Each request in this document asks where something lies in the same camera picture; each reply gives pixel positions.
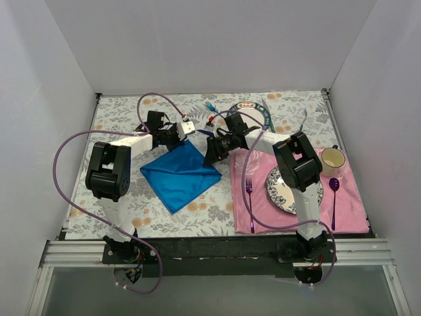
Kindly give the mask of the blue satin napkin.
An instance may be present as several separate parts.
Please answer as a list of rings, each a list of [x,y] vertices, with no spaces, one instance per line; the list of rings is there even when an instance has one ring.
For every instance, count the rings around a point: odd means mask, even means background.
[[[142,166],[140,172],[171,214],[175,214],[222,175],[213,166],[203,166],[204,156],[189,141]]]

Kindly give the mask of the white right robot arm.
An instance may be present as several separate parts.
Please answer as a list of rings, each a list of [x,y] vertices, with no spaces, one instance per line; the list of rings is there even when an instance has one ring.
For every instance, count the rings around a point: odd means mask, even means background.
[[[265,127],[249,127],[243,121],[243,113],[233,112],[224,120],[228,132],[222,136],[207,137],[207,152],[203,165],[208,167],[228,157],[229,152],[241,148],[248,151],[241,175],[241,193],[250,217],[263,227],[272,230],[296,228],[295,251],[304,261],[320,256],[326,246],[330,229],[320,220],[317,187],[322,164],[302,131],[292,135],[272,133]],[[291,189],[295,200],[298,223],[287,226],[270,226],[258,220],[245,194],[245,171],[253,150],[271,154],[276,158],[282,180]]]

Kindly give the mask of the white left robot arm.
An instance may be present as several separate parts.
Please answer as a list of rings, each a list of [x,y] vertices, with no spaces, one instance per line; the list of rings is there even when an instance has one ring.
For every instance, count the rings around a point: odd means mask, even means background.
[[[113,142],[96,142],[86,173],[86,188],[98,199],[111,223],[112,232],[104,236],[113,255],[125,263],[133,263],[140,256],[140,246],[132,238],[136,228],[128,215],[132,159],[160,145],[169,151],[182,145],[187,136],[195,132],[194,124],[183,118],[170,122],[164,112],[149,111],[132,136]]]

